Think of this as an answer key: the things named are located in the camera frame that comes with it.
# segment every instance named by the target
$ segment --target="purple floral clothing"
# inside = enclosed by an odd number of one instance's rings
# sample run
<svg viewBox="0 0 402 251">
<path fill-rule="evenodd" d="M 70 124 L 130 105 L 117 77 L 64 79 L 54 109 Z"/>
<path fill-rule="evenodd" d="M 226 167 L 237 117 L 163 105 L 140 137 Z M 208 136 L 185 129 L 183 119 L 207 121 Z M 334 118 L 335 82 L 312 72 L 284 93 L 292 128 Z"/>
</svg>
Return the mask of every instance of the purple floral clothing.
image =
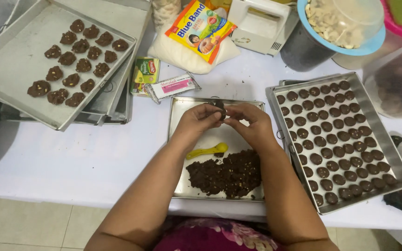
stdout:
<svg viewBox="0 0 402 251">
<path fill-rule="evenodd" d="M 153 251 L 284 251 L 270 237 L 241 223 L 213 218 L 185 220 Z"/>
</svg>

